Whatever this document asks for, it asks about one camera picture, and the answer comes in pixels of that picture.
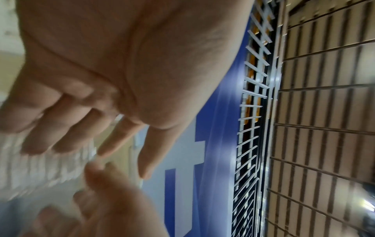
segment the human hand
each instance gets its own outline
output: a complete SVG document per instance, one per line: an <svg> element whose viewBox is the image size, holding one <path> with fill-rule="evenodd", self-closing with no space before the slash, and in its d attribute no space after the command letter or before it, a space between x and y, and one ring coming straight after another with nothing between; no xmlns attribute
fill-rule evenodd
<svg viewBox="0 0 375 237"><path fill-rule="evenodd" d="M151 201L111 163L104 169L88 163L85 180L91 190L73 197L81 221L46 207L21 237L169 236Z"/></svg>
<svg viewBox="0 0 375 237"><path fill-rule="evenodd" d="M106 157L145 125L149 178L232 64L251 0L20 0L25 64L0 131L35 126L22 152L79 149L118 114Z"/></svg>

